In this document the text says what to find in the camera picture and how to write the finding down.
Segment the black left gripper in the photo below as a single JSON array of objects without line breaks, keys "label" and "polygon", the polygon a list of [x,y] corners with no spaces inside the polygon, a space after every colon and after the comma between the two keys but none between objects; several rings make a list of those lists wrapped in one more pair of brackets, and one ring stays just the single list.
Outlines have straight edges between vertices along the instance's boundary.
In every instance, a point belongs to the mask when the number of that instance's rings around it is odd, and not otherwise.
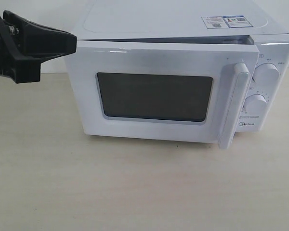
[{"label": "black left gripper", "polygon": [[69,32],[31,22],[11,11],[4,11],[0,21],[12,37],[18,54],[5,51],[0,33],[0,76],[16,84],[40,81],[41,64],[76,52],[77,37]]}]

